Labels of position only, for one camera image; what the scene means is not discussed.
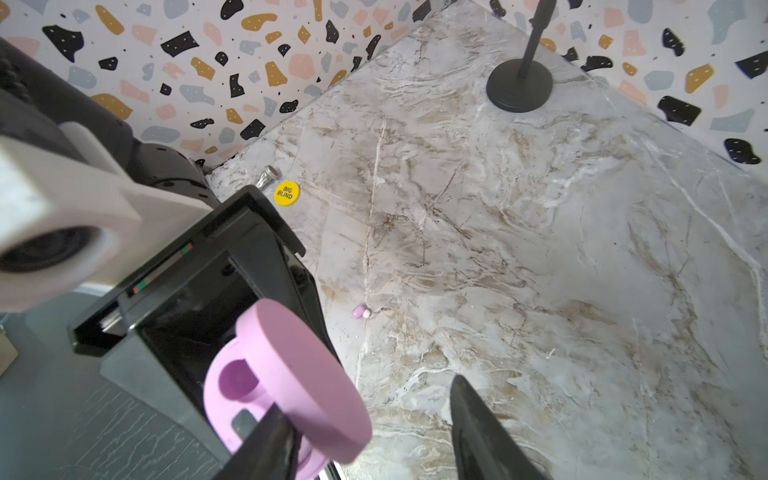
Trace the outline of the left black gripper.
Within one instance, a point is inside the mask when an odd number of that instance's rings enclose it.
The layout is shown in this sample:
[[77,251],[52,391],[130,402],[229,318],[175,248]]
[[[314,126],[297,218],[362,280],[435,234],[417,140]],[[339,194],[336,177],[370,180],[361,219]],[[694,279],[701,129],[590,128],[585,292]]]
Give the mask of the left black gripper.
[[333,346],[305,253],[269,199],[244,187],[75,320],[72,349],[98,358],[102,376],[226,463],[231,455],[205,415],[203,384],[238,317],[259,299],[276,300]]

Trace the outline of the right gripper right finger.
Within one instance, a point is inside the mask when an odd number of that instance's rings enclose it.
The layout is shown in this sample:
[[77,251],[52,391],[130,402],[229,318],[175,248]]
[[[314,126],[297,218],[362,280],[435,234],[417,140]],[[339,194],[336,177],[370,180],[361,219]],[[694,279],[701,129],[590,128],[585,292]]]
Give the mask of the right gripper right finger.
[[459,479],[546,478],[462,375],[451,383],[450,412]]

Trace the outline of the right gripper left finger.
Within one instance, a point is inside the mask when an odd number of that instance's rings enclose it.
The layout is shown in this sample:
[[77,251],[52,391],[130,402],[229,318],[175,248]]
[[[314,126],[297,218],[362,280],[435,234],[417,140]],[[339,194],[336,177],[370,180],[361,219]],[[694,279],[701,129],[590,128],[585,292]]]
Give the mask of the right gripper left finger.
[[294,480],[302,435],[273,404],[215,480]]

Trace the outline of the pink earbud case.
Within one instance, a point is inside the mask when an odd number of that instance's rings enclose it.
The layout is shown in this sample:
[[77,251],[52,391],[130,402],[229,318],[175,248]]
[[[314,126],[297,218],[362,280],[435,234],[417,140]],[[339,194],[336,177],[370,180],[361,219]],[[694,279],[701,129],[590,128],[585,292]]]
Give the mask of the pink earbud case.
[[293,311],[260,299],[205,377],[204,411],[231,454],[277,407],[301,436],[297,476],[314,479],[331,462],[350,463],[372,438],[372,422],[340,362]]

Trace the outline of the pink earbud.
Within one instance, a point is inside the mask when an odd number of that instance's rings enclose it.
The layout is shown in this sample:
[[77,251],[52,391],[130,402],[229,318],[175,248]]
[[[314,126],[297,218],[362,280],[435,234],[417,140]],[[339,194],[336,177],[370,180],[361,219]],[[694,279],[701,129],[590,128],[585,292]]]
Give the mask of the pink earbud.
[[358,305],[352,312],[355,319],[368,319],[371,315],[372,311],[366,305]]

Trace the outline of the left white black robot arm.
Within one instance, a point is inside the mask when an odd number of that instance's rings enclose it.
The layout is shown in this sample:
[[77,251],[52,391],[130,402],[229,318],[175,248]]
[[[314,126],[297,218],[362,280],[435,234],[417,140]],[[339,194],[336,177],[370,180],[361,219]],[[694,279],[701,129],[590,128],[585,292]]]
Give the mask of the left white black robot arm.
[[220,461],[203,382],[237,318],[274,299],[328,340],[305,252],[258,186],[219,201],[199,164],[2,42],[2,310],[95,296],[71,349]]

